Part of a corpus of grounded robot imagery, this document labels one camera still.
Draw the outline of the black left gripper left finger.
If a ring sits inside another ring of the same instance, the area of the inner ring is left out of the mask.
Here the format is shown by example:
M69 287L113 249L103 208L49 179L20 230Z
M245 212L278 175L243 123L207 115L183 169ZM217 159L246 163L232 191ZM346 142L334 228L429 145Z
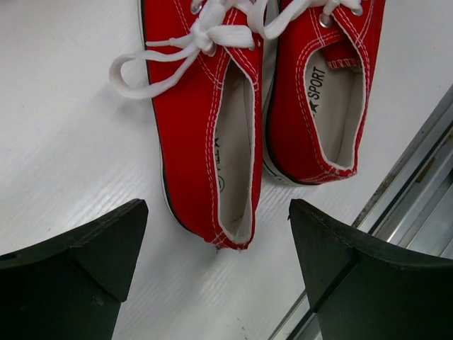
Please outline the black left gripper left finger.
M111 339L147 225L134 199L1 256L2 339Z

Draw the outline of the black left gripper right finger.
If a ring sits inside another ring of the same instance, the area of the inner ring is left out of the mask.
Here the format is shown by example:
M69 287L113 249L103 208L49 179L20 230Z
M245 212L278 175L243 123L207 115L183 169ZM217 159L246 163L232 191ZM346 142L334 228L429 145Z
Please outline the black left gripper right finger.
M452 261L289 205L311 311L324 339L451 339Z

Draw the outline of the red canvas sneaker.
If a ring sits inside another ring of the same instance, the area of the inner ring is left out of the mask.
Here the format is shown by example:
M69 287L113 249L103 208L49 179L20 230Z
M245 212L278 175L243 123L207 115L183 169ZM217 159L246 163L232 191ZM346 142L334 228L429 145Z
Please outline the red canvas sneaker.
M171 214L219 248L248 247L260 198L263 39L252 6L142 1L144 48L109 70L119 94L152 103Z
M265 165L297 185L357 173L379 50L383 1L282 1L265 116Z

